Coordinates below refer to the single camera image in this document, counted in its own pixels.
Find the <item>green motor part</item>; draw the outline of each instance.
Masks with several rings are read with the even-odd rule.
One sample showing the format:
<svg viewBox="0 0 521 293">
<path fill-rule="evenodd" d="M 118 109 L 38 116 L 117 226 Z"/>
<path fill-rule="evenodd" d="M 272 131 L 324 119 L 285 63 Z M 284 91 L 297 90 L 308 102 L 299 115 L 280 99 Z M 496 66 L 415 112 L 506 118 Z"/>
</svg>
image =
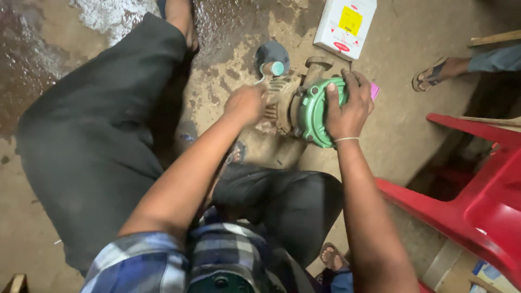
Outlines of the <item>green motor part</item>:
<svg viewBox="0 0 521 293">
<path fill-rule="evenodd" d="M 330 82 L 337 84 L 339 106 L 344 105 L 349 99 L 347 85 L 341 77 L 334 77 L 319 80 L 309 87 L 301 99 L 299 109 L 299 127 L 304 131 L 302 137 L 321 148 L 334 147 L 334 142 L 326 130 L 326 86 Z"/>
</svg>

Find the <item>white cardboard box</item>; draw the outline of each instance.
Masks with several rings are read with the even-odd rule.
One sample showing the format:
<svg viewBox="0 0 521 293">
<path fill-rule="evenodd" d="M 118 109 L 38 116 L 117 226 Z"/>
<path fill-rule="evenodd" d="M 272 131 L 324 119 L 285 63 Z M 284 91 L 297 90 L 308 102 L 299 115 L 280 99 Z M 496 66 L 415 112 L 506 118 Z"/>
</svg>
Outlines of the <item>white cardboard box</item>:
<svg viewBox="0 0 521 293">
<path fill-rule="evenodd" d="M 357 60 L 376 10 L 376 0 L 327 0 L 313 44 Z"/>
</svg>

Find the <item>concrete floor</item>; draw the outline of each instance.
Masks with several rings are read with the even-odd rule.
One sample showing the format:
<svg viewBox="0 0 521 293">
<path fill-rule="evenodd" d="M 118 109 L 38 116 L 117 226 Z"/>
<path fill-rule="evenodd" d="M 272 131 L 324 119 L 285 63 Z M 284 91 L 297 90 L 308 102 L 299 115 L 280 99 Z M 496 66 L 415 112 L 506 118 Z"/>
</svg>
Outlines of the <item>concrete floor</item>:
<svg viewBox="0 0 521 293">
<path fill-rule="evenodd" d="M 201 50 L 183 102 L 184 118 L 195 122 L 198 133 L 219 117 L 233 89 L 256 79 L 253 56 L 262 42 L 276 39 L 284 45 L 297 73 L 305 73 L 309 56 L 329 55 L 312 46 L 323 0 L 195 2 Z M 353 63 L 353 70 L 381 87 L 361 136 L 375 176 L 405 185 L 441 144 L 447 131 L 426 122 L 425 115 L 462 113 L 477 76 L 421 94 L 412 90 L 411 78 L 441 56 L 469 56 L 465 44 L 470 37 L 518 28 L 512 6 L 497 5 L 476 0 L 378 2 L 361 57 Z M 146 11 L 157 13 L 153 0 L 0 0 L 0 284 L 25 272 L 36 293 L 73 292 L 81 286 L 81 276 L 64 263 L 63 246 L 55 244 L 58 236 L 25 178 L 13 132 L 19 115 L 42 91 L 116 43 Z M 347 66 L 336 58 L 330 72 Z M 254 129 L 241 139 L 249 162 L 276 168 L 297 164 L 340 178 L 333 149 L 306 147 Z M 444 236 L 392 204 L 389 209 L 421 276 Z M 327 241 L 347 250 L 341 217 Z M 308 269 L 316 274 L 321 268 L 316 261 Z"/>
</svg>

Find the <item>hand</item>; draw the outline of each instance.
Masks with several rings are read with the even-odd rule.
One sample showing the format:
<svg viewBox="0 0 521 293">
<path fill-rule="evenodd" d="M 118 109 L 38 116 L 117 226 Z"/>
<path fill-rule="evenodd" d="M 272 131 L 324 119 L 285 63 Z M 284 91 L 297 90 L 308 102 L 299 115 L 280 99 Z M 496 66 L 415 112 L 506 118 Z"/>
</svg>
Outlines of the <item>hand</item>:
<svg viewBox="0 0 521 293">
<path fill-rule="evenodd" d="M 329 83 L 326 89 L 328 113 L 326 129 L 334 140 L 359 137 L 367 117 L 375 105 L 371 99 L 371 84 L 359 72 L 352 74 L 342 69 L 342 77 L 349 90 L 348 102 L 338 106 L 338 88 Z"/>
<path fill-rule="evenodd" d="M 243 126 L 255 124 L 264 113 L 266 90 L 264 84 L 241 86 L 226 101 L 224 115 L 237 119 Z"/>
</svg>

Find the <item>plaid shirt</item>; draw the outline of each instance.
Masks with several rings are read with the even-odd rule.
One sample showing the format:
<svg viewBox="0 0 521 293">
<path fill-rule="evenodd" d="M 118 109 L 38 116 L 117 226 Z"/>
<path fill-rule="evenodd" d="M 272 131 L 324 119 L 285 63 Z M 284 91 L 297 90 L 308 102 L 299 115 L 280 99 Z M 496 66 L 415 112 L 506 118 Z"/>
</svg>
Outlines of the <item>plaid shirt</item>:
<svg viewBox="0 0 521 293">
<path fill-rule="evenodd" d="M 186 292 L 191 284 L 222 273 L 240 276 L 253 292 L 286 292 L 288 286 L 288 291 L 314 291 L 309 283 L 288 285 L 295 280 L 283 285 L 266 269 L 266 261 L 277 263 L 263 237 L 238 223 L 220 223 L 210 209 L 190 233 L 187 251 L 164 232 L 136 233 L 110 243 L 91 265 L 81 293 Z M 302 275 L 295 264 L 287 268 L 292 278 Z"/>
</svg>

